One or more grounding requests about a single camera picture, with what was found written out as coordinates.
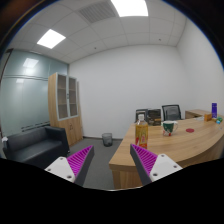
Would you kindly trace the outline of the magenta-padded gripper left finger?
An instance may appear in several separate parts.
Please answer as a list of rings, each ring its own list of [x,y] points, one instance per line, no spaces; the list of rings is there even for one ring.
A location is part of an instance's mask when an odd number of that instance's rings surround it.
[[[93,157],[94,146],[90,145],[68,158],[58,157],[46,168],[46,171],[82,186]]]

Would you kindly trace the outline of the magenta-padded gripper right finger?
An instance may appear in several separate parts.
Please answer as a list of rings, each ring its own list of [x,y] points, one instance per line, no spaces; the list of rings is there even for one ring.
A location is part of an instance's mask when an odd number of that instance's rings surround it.
[[[147,149],[131,144],[130,154],[143,185],[159,180],[182,169],[166,154],[156,155]]]

